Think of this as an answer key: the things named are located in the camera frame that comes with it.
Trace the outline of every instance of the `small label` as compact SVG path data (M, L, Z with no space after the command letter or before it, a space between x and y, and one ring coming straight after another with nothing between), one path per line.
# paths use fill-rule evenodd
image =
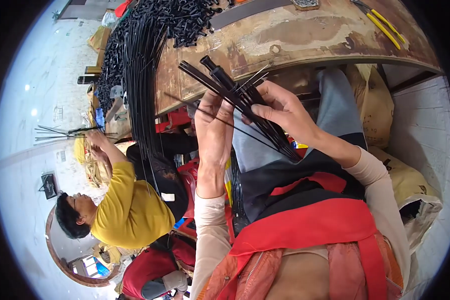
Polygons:
M162 200L167 202L175 201L175 194L162 193Z

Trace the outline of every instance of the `wooden workbench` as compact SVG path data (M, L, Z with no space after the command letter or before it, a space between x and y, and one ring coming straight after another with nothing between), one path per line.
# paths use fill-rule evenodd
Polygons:
M184 100L197 99L204 93L204 87L180 71L178 64L185 60L206 72L199 63L205 55L235 79L267 64L268 70L273 70L300 64L389 63L440 72L425 34L399 0L365 2L401 33L407 42L401 50L350 1L319 2L317 10L299 11L288 5L247 17L199 38L196 47L175 49L169 40L156 78L157 114L182 105L163 92ZM221 3L222 8L228 5L227 1Z

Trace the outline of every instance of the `zipper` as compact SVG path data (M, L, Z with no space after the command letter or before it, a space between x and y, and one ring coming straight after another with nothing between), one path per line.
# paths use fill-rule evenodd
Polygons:
M400 294L403 294L404 290L395 282L393 282L390 278L386 277L387 281L390 282L393 286L397 287L400 290Z
M258 256L257 262L255 263L255 265L253 266L252 270L250 271L250 273L248 273L248 277L246 278L245 281L245 286L247 286L247 283L249 282L250 277L252 277L252 273L253 271L255 271L255 268L257 268L259 261L262 259L262 256L264 255L264 253L260 253L260 256Z

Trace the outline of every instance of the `yellow-handled pliers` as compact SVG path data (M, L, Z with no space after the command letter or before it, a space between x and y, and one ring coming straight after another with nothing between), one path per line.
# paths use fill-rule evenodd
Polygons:
M397 36L398 38L405 43L405 39L400 35L400 33L398 33L398 31L395 29L395 27L392 26L392 24L390 24L389 21L387 21L387 19L385 19L383 17L383 15L379 14L378 11L376 11L375 9L372 9L370 6L368 6L367 4L363 3L360 0L350 0L351 2L353 2L356 6L358 6L358 8L364 13L366 14L366 16L373 22L373 24L375 24L378 28L380 28L380 30L391 40L391 42L395 45L395 47L400 50L400 45L398 44L397 40L390 34L390 32L388 32L388 30L382 25L382 23L380 23L377 19L375 19L375 17L370 13L372 12L374 15L377 16L377 18L384 22Z

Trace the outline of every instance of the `white sleeve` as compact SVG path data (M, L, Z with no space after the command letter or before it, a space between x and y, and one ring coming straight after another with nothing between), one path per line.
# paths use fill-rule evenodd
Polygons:
M195 194L195 224L197 251L190 299L195 300L217 265L232 246L228 242L225 218L225 194L213 199L202 199Z
M403 277L403 289L410 276L410 246L395 201L392 180L387 168L371 153L361 149L356 165L344 169L365 187L366 205L375 219L377 229L390 242Z

